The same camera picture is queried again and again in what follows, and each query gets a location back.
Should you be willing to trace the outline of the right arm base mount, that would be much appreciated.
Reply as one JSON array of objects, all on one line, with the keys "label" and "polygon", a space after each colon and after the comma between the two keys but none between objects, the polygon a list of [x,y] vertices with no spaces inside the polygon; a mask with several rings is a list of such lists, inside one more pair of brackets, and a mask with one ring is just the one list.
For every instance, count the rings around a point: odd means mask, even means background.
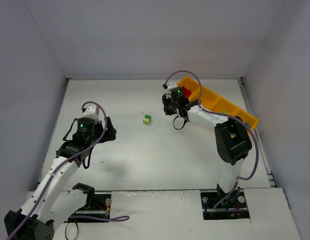
[{"label": "right arm base mount", "polygon": [[200,193],[202,214],[205,221],[250,218],[243,189],[239,188],[235,190],[228,199],[215,206],[223,196],[216,191],[202,191]]}]

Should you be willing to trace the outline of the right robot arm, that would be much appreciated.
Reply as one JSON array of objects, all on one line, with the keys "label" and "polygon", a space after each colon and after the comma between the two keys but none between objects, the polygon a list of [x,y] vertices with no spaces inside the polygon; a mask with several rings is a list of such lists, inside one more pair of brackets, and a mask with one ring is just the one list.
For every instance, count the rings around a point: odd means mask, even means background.
[{"label": "right robot arm", "polygon": [[237,117],[208,113],[198,105],[190,102],[181,87],[170,89],[162,96],[163,110],[167,116],[177,115],[184,123],[196,123],[212,131],[216,148],[222,160],[221,177],[217,191],[230,194],[238,183],[244,159],[252,149],[252,142],[246,128]]}]

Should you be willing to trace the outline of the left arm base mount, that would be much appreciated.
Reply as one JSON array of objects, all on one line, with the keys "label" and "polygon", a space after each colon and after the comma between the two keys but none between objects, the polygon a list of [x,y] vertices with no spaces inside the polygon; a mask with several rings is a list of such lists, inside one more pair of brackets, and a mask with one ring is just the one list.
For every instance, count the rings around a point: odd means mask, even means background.
[{"label": "left arm base mount", "polygon": [[110,192],[97,192],[94,196],[94,202],[90,206],[84,206],[78,209],[72,216],[76,218],[68,218],[64,223],[108,223],[109,221],[101,221],[98,219],[109,219],[112,202],[112,194]]}]

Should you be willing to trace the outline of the green and lime lego stack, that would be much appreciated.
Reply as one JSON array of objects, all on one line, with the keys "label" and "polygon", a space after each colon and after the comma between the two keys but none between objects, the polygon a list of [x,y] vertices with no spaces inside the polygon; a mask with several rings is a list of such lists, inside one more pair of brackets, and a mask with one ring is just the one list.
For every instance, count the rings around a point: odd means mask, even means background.
[{"label": "green and lime lego stack", "polygon": [[152,117],[148,114],[146,114],[144,117],[143,117],[143,123],[146,124],[146,125],[149,125],[151,123],[151,120],[152,120]]}]

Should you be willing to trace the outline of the yellow divided sorting tray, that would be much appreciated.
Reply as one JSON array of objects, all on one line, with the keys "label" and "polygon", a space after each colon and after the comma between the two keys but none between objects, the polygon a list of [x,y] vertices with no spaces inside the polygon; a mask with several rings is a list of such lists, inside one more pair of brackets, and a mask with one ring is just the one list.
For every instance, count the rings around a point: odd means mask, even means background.
[{"label": "yellow divided sorting tray", "polygon": [[[178,87],[185,86],[192,91],[191,96],[188,98],[189,102],[197,101],[200,97],[200,85],[197,81],[189,76],[184,77],[177,83]],[[214,91],[210,90],[202,84],[201,105],[211,112],[220,113],[221,111],[227,111],[228,115],[238,116],[245,123],[249,123],[250,129],[254,130],[259,123],[259,119],[248,113],[246,110],[231,103],[224,97],[218,95]]]}]

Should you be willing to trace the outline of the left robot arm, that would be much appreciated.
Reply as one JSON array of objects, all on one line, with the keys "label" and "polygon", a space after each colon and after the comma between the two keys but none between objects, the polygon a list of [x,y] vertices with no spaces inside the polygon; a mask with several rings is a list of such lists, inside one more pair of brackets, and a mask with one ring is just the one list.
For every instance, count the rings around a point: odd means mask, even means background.
[{"label": "left robot arm", "polygon": [[68,180],[84,165],[89,167],[95,145],[114,141],[116,129],[110,117],[77,119],[77,130],[56,151],[52,166],[31,197],[17,210],[10,210],[4,224],[9,240],[51,240],[55,231],[81,208],[95,203],[95,189],[84,183],[72,187],[66,200],[58,197]]}]

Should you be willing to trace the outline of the red square lego block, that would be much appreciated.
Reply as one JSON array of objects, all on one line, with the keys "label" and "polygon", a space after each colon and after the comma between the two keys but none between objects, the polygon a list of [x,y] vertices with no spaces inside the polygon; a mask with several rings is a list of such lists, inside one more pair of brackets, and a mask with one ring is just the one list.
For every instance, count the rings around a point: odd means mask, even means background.
[{"label": "red square lego block", "polygon": [[187,89],[185,86],[182,87],[183,94],[186,98],[189,98],[192,95],[192,91]]}]

